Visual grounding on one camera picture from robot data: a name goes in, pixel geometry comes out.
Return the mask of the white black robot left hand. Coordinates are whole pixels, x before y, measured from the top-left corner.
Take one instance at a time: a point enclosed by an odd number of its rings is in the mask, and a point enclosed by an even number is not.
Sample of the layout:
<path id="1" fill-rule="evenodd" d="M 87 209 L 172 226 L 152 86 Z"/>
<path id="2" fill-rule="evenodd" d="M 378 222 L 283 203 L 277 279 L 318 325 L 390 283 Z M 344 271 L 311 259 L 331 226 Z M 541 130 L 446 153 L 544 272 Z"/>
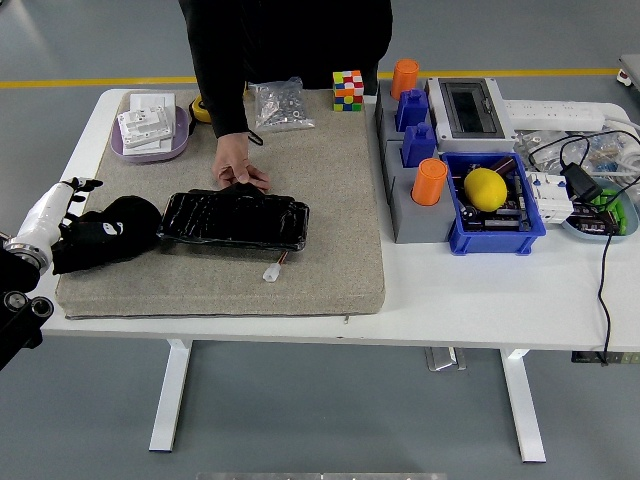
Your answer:
<path id="1" fill-rule="evenodd" d="M 120 237 L 124 233 L 122 222 L 86 221 L 68 212 L 73 202 L 85 200 L 79 192 L 91 192 L 101 185 L 99 180 L 78 177 L 56 183 L 29 210 L 17 235 L 5 243 L 5 249 L 43 252 L 60 239 L 88 244 Z"/>

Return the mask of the person's right hand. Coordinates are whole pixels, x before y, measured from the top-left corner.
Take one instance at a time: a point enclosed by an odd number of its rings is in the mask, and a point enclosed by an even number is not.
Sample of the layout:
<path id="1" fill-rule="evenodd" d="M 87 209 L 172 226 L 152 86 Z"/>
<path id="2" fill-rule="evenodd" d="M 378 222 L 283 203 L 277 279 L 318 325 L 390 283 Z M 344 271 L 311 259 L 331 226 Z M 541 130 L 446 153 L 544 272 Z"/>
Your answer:
<path id="1" fill-rule="evenodd" d="M 236 183 L 252 184 L 262 191 L 271 189 L 268 175 L 249 161 L 247 132 L 227 134 L 217 139 L 212 174 L 221 189 Z"/>

